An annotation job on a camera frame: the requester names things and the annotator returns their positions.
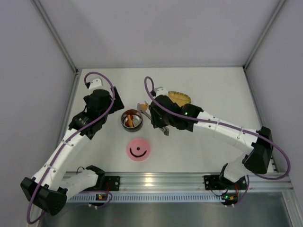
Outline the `round yellow waffle toy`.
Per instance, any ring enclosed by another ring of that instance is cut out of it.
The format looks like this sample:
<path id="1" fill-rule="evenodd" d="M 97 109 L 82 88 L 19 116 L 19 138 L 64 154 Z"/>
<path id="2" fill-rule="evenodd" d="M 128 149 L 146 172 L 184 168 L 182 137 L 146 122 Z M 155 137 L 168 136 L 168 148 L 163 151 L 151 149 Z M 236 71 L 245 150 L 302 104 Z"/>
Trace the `round yellow waffle toy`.
<path id="1" fill-rule="evenodd" d="M 147 105 L 145 105 L 145 104 L 141 104 L 141 107 L 146 111 L 147 110 Z"/>

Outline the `round steel lunch bowl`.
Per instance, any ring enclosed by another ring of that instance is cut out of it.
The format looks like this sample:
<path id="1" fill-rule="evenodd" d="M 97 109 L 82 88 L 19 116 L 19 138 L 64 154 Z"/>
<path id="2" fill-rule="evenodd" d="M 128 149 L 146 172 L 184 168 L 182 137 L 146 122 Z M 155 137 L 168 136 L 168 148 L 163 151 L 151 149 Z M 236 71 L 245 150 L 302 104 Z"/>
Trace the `round steel lunch bowl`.
<path id="1" fill-rule="evenodd" d="M 143 118 L 141 113 L 135 109 L 126 110 L 121 115 L 122 127 L 128 132 L 139 131 L 143 125 Z"/>

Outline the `salmon-coloured fish food toy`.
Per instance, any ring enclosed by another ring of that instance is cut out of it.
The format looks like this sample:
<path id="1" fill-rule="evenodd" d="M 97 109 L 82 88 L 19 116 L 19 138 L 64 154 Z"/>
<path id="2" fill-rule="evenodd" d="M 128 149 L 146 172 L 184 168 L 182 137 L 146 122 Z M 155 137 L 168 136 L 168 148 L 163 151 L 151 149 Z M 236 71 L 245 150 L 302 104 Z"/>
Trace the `salmon-coloured fish food toy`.
<path id="1" fill-rule="evenodd" d="M 126 127 L 132 128 L 132 127 L 134 126 L 134 125 L 133 125 L 133 121 L 127 120 L 127 121 L 125 122 L 125 126 L 126 126 Z"/>

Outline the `pink round lid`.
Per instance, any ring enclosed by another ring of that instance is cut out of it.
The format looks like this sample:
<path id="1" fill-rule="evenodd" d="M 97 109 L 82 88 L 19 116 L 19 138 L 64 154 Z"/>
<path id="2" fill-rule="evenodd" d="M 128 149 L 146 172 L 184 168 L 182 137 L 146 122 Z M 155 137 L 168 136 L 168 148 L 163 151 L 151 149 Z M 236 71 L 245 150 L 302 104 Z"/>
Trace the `pink round lid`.
<path id="1" fill-rule="evenodd" d="M 144 138 L 135 138 L 127 144 L 126 153 L 133 161 L 144 161 L 151 153 L 151 146 L 148 140 Z"/>

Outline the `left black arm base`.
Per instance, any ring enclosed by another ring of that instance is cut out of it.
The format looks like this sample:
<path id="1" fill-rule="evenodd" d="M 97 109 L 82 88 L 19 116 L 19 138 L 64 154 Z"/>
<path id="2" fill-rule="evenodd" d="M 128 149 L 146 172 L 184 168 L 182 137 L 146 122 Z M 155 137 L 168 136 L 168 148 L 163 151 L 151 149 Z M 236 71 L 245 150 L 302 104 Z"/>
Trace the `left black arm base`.
<path id="1" fill-rule="evenodd" d="M 102 176 L 97 180 L 97 184 L 94 190 L 97 191 L 119 191 L 120 188 L 120 176 Z"/>

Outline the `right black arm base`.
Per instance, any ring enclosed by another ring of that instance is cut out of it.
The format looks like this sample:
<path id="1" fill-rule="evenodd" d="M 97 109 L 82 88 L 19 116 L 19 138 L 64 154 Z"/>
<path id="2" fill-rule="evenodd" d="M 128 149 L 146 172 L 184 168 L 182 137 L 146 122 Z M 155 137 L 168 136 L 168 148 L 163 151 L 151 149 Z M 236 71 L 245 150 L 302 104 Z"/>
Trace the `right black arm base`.
<path id="1" fill-rule="evenodd" d="M 207 191 L 215 190 L 245 190 L 247 188 L 247 180 L 245 177 L 240 178 L 237 182 L 233 183 L 226 179 L 221 179 L 219 175 L 204 175 L 204 185 Z"/>

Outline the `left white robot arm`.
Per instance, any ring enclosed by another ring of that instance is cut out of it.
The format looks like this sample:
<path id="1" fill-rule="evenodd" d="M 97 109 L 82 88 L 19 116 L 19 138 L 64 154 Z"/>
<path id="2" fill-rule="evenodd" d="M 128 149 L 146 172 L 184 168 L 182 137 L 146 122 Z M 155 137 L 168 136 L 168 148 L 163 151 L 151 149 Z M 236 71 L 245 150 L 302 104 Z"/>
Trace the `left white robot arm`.
<path id="1" fill-rule="evenodd" d="M 27 200 L 45 213 L 57 215 L 74 195 L 105 188 L 105 172 L 93 165 L 68 180 L 63 177 L 77 154 L 102 129 L 108 115 L 124 108 L 116 87 L 111 90 L 112 94 L 96 89 L 83 98 L 85 109 L 73 117 L 57 149 L 33 177 L 22 180 L 20 186 Z"/>

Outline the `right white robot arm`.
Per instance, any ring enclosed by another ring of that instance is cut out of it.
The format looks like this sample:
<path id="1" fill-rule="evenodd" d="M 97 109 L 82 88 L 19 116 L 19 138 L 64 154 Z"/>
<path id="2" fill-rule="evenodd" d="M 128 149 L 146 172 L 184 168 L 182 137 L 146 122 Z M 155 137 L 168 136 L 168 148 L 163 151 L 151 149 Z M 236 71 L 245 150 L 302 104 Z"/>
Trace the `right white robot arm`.
<path id="1" fill-rule="evenodd" d="M 149 110 L 154 128 L 172 126 L 178 130 L 206 133 L 240 150 L 242 155 L 222 167 L 219 181 L 223 184 L 231 185 L 250 173 L 267 173 L 273 152 L 269 128 L 246 130 L 216 118 L 196 105 L 178 106 L 165 95 L 157 96 Z"/>

